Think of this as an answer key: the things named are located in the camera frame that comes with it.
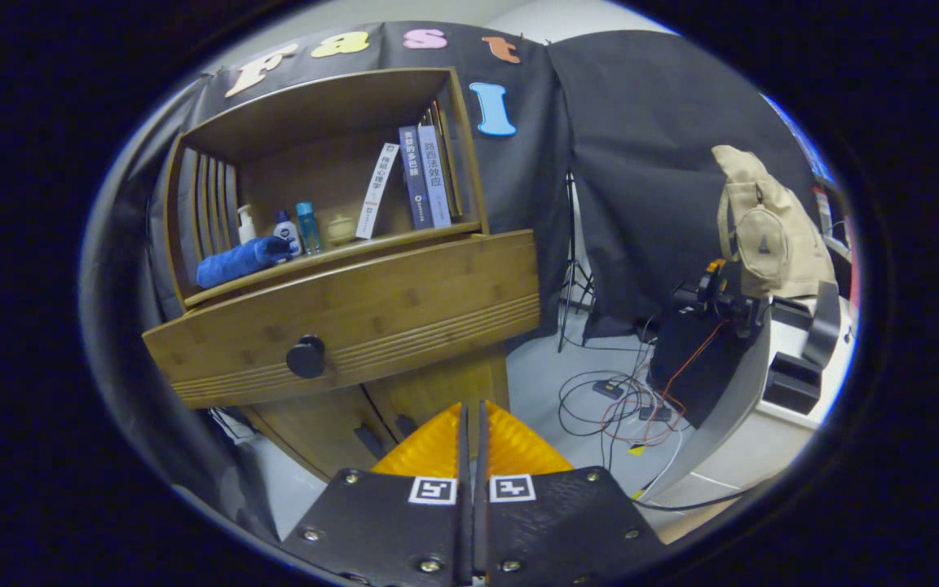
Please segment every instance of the white book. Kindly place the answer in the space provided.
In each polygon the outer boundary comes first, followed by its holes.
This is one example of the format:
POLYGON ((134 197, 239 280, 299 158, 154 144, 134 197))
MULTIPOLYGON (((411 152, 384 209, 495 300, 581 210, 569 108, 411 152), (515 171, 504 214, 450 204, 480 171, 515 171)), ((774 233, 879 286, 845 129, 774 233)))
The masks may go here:
POLYGON ((433 126, 418 127, 418 145, 421 150, 425 194, 430 198, 433 227, 450 227, 452 213, 447 208, 447 193, 444 191, 444 177, 440 170, 440 150, 437 148, 437 131, 433 126))
POLYGON ((364 205, 361 207, 361 219, 357 222, 358 238, 372 238, 372 230, 376 227, 376 215, 379 212, 379 203, 383 198, 383 189, 386 180, 390 177, 390 168, 394 167, 394 158, 401 157, 401 148, 394 143, 383 144, 379 153, 376 168, 372 171, 372 179, 368 182, 368 193, 364 194, 364 205))

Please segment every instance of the book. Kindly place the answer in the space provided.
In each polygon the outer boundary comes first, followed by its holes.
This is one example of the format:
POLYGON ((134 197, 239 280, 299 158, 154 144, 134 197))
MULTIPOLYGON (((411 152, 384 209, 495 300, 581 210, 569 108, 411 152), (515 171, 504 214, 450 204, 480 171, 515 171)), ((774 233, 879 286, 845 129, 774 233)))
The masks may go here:
POLYGON ((444 177, 444 191, 447 193, 447 211, 451 216, 462 216, 462 201, 459 194, 455 191, 455 185, 452 183, 452 172, 448 165, 451 160, 447 157, 447 139, 444 136, 447 131, 444 129, 447 125, 447 119, 443 118, 440 112, 440 105, 437 100, 433 100, 431 107, 431 116, 435 120, 437 130, 437 148, 440 151, 440 172, 444 177))
POLYGON ((400 149, 399 145, 394 143, 383 144, 379 160, 376 161, 376 168, 372 171, 372 179, 368 182, 368 193, 364 194, 364 205, 361 207, 361 219, 357 222, 355 237, 372 238, 383 189, 386 187, 386 180, 390 177, 390 168, 394 166, 394 159, 398 157, 400 149))
POLYGON ((437 133, 433 126, 418 127, 418 145, 421 149, 422 178, 425 180, 425 193, 430 197, 430 211, 433 213, 433 227, 450 227, 452 216, 447 210, 447 193, 444 192, 444 178, 440 172, 440 151, 437 149, 437 133))
POLYGON ((430 211, 430 198, 425 192, 425 179, 422 178, 418 130, 415 126, 402 126, 399 133, 405 183, 408 184, 408 200, 411 201, 411 220, 415 224, 415 230, 431 229, 433 212, 430 211))

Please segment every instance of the blue bottle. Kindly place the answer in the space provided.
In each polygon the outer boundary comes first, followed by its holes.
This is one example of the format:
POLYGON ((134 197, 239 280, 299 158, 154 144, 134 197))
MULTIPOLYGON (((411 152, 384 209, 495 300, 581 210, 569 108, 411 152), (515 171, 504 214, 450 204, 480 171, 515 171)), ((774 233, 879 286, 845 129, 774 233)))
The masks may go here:
POLYGON ((295 214, 299 218, 299 230, 302 232, 302 245, 306 253, 321 252, 321 237, 317 234, 317 220, 314 219, 314 207, 309 201, 295 205, 295 214))

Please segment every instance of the wooden cabinet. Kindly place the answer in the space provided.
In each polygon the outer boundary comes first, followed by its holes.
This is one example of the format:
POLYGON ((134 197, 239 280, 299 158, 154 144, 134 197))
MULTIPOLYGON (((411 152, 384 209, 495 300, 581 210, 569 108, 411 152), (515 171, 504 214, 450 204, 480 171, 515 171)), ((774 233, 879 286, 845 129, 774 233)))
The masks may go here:
POLYGON ((401 416, 420 425, 477 399, 508 408, 500 343, 538 326, 536 246, 532 231, 489 232, 454 69, 373 71, 258 97, 180 135, 168 172, 166 242, 185 313, 144 341, 189 408, 242 406, 323 477, 370 467, 405 438, 401 416), (372 239, 212 289, 195 283, 204 257, 237 245, 239 205, 258 236, 299 201, 321 227, 333 214, 357 218, 383 144, 426 108, 443 124, 460 203, 450 227, 412 229, 395 163, 372 239), (317 377, 286 363, 306 335, 324 343, 317 377))
POLYGON ((379 461, 359 434, 385 451, 396 446, 361 386, 246 405, 242 413, 288 456, 326 479, 344 467, 369 469, 379 461))

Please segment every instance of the foam letter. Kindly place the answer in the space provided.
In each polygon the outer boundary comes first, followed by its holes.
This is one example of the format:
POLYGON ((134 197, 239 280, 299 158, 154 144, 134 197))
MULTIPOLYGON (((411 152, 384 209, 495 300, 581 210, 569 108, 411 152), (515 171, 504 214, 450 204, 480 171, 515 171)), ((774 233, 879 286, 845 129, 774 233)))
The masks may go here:
POLYGON ((443 49, 447 39, 437 29, 415 29, 405 33, 404 45, 409 49, 443 49))
POLYGON ((234 88, 231 88, 227 93, 223 94, 223 97, 230 98, 242 90, 247 90, 251 88, 251 86, 256 86, 257 83, 263 82, 264 79, 266 79, 266 75, 263 74, 264 71, 271 71, 273 68, 277 67, 277 64, 280 64, 280 60, 286 55, 292 55, 298 48, 298 44, 292 43, 287 47, 277 49, 270 55, 264 55, 260 57, 260 59, 243 64, 243 66, 241 66, 241 74, 238 75, 238 81, 234 82, 234 88))
POLYGON ((521 59, 509 52, 510 49, 517 49, 514 44, 509 43, 501 37, 481 37, 492 48, 492 55, 499 57, 500 60, 510 63, 521 63, 521 59))
POLYGON ((355 53, 365 49, 368 49, 368 33, 357 30, 353 33, 336 34, 334 37, 325 38, 321 41, 320 47, 314 49, 310 56, 328 57, 336 53, 355 53))
POLYGON ((480 100, 480 114, 484 122, 481 122, 477 129, 480 129, 481 133, 496 137, 508 137, 517 133, 517 127, 512 126, 506 116, 506 103, 502 99, 506 89, 503 86, 474 82, 470 83, 469 88, 477 94, 477 100, 480 100))

